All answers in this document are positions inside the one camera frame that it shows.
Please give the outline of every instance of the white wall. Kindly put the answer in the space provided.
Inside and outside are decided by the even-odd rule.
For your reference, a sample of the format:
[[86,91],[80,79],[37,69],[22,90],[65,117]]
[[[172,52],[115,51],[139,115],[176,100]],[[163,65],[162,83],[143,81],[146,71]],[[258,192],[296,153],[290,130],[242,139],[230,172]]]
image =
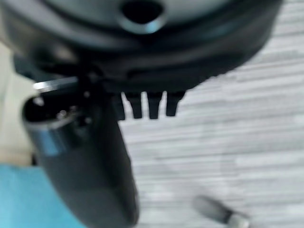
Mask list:
[[22,128],[20,113],[32,94],[31,81],[14,73],[11,53],[0,44],[0,163],[30,164],[33,150]]

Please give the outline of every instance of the circular hole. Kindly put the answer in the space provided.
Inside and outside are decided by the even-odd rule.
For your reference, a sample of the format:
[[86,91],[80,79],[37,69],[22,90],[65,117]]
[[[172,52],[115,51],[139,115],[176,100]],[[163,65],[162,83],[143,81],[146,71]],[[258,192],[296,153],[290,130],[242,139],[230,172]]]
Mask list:
[[25,120],[32,123],[65,119],[70,114],[69,106],[62,101],[40,102],[40,99],[29,99],[23,109]]
[[135,0],[122,7],[123,15],[137,24],[147,24],[157,19],[163,12],[162,6],[154,1]]

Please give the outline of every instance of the black plastic tab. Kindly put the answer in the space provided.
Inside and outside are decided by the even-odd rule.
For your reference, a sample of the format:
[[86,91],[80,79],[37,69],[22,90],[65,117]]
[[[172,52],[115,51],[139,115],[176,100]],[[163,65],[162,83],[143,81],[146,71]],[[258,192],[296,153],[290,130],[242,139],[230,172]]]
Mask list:
[[125,120],[125,113],[124,113],[124,104],[122,100],[121,94],[112,94],[111,100],[114,106],[114,110],[117,116],[117,120]]
[[141,119],[143,117],[141,93],[126,93],[125,96],[133,109],[134,119]]
[[167,93],[167,116],[176,116],[177,107],[186,92]]
[[149,116],[150,119],[158,119],[160,102],[162,100],[162,93],[147,93],[149,102]]

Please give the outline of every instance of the blue surface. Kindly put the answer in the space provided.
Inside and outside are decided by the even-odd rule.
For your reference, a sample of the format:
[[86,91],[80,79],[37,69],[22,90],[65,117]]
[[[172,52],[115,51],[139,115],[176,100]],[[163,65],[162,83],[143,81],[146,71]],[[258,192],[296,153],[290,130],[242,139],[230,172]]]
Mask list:
[[0,166],[0,228],[85,228],[38,168]]

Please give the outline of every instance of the gray carpet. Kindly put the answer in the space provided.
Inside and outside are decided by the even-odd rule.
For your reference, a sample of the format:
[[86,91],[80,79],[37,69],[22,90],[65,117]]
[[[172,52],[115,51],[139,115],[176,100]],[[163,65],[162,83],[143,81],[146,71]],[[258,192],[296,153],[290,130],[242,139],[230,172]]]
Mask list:
[[266,48],[188,92],[178,118],[162,104],[160,120],[133,120],[126,103],[139,227],[221,227],[195,211],[199,195],[258,228],[304,227],[303,100],[304,0],[288,0]]

